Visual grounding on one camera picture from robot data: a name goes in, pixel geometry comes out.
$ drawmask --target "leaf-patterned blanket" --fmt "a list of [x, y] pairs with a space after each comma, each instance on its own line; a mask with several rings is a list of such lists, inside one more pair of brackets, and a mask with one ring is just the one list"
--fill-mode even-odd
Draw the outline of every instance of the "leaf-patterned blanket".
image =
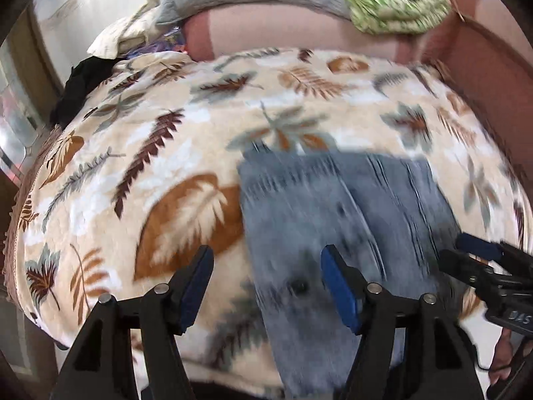
[[[156, 53], [115, 66], [37, 173], [15, 241], [26, 315], [69, 346], [101, 293], [142, 295], [208, 244], [213, 276], [195, 325], [178, 338], [186, 370], [275, 393], [237, 175], [242, 151], [260, 142], [425, 156], [464, 231], [531, 251], [531, 208], [513, 171], [428, 68], [298, 49], [212, 63]], [[132, 338], [142, 386], [139, 332]]]

